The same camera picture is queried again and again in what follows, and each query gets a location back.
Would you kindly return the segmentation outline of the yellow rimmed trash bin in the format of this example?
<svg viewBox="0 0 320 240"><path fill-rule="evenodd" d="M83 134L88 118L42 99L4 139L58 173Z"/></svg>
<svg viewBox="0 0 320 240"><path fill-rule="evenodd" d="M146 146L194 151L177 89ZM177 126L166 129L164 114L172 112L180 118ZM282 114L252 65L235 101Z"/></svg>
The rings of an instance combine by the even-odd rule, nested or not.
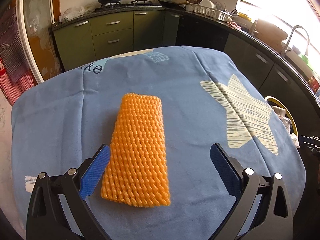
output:
<svg viewBox="0 0 320 240"><path fill-rule="evenodd" d="M275 97L266 96L265 100L272 103L272 108L280 120L284 123L293 140L298 140L298 129L289 110Z"/></svg>

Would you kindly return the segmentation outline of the green kitchen cabinets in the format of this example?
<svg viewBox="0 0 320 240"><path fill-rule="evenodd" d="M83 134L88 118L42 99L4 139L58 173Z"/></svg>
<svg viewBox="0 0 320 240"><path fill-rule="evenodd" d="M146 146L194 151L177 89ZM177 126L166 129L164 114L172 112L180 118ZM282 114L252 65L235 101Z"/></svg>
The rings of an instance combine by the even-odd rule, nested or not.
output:
<svg viewBox="0 0 320 240"><path fill-rule="evenodd" d="M226 53L263 96L281 101L299 134L319 135L319 100L288 60L251 35L192 12L156 5L97 9L52 25L65 70L120 53L193 46Z"/></svg>

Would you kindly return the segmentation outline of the orange foam fruit net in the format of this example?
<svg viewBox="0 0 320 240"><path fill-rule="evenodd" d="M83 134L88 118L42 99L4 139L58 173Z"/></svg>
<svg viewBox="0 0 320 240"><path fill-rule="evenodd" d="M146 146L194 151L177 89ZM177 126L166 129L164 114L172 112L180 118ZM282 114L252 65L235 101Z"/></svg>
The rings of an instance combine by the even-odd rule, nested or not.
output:
<svg viewBox="0 0 320 240"><path fill-rule="evenodd" d="M102 198L135 207L171 204L160 98L135 93L123 96L110 149Z"/></svg>

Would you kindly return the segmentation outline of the crumpled printed paper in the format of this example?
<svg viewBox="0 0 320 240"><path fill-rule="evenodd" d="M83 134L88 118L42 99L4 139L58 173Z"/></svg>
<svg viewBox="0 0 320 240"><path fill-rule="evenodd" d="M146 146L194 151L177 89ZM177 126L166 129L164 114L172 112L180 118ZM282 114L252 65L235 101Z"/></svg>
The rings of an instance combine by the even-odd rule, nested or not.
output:
<svg viewBox="0 0 320 240"><path fill-rule="evenodd" d="M295 147L297 149L299 149L300 144L299 144L299 140L298 140L298 130L297 130L297 127L296 127L296 124L295 124L293 118L289 116L289 113L283 107L273 105L272 109L274 110L274 112L276 113L278 118L282 121L282 123L284 124L284 126L285 126L287 132L289 133Z"/></svg>

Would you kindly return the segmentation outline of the red checkered apron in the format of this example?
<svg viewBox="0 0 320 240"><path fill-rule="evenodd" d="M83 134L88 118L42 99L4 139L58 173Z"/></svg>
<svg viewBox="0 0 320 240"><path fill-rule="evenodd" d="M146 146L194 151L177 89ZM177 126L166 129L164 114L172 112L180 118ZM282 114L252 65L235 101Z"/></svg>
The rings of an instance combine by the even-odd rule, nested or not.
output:
<svg viewBox="0 0 320 240"><path fill-rule="evenodd" d="M18 31L16 9L1 17L1 90L11 105L34 86Z"/></svg>

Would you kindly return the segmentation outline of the chrome sink faucet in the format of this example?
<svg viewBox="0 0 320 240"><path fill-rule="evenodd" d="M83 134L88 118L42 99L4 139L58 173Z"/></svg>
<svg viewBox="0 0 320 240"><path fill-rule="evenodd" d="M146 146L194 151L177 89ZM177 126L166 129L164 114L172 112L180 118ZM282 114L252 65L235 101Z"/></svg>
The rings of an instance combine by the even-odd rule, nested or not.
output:
<svg viewBox="0 0 320 240"><path fill-rule="evenodd" d="M285 57L289 52L297 55L309 56L310 36L306 29L301 25L292 27L289 36L283 41L281 56Z"/></svg>

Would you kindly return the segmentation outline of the wooden cutting board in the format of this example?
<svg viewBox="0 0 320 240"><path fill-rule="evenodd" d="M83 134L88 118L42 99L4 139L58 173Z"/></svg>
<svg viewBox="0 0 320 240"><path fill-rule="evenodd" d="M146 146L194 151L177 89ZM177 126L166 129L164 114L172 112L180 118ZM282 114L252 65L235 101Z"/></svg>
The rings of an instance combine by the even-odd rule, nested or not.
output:
<svg viewBox="0 0 320 240"><path fill-rule="evenodd" d="M271 47L281 46L281 42L287 39L285 31L262 19L257 20L254 36Z"/></svg>

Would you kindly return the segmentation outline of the white dish rack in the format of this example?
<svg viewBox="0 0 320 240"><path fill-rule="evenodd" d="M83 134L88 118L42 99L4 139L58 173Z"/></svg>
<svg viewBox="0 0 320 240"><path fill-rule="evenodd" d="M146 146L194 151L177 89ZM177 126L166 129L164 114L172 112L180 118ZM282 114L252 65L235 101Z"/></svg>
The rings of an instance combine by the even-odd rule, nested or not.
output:
<svg viewBox="0 0 320 240"><path fill-rule="evenodd" d="M233 18L230 14L214 8L205 7L199 4L191 4L193 12L221 22L232 22Z"/></svg>

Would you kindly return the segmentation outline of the white plastic bag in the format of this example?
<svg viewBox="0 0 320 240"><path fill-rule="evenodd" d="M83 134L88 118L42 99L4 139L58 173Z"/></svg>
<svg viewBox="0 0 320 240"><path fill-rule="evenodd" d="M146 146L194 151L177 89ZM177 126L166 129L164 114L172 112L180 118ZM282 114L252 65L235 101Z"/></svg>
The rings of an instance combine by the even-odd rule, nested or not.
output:
<svg viewBox="0 0 320 240"><path fill-rule="evenodd" d="M59 22L65 23L73 19L79 18L86 14L92 13L95 11L95 6L78 6L68 8L62 15L59 16Z"/></svg>

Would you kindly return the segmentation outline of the glass sliding door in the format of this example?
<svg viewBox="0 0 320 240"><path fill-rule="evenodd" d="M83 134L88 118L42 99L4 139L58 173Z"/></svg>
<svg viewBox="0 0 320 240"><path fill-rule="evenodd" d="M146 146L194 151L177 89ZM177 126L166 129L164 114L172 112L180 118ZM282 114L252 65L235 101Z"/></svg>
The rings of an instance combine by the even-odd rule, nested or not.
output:
<svg viewBox="0 0 320 240"><path fill-rule="evenodd" d="M16 0L18 30L35 83L61 73L52 33L55 23L53 0Z"/></svg>

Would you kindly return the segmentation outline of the black frying pan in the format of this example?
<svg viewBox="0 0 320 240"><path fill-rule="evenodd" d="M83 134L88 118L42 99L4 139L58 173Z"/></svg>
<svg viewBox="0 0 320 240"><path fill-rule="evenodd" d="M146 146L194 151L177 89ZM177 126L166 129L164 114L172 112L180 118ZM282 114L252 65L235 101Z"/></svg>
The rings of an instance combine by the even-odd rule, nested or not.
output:
<svg viewBox="0 0 320 240"><path fill-rule="evenodd" d="M178 8L184 6L184 3L177 3L172 0L158 0L159 4L166 8Z"/></svg>

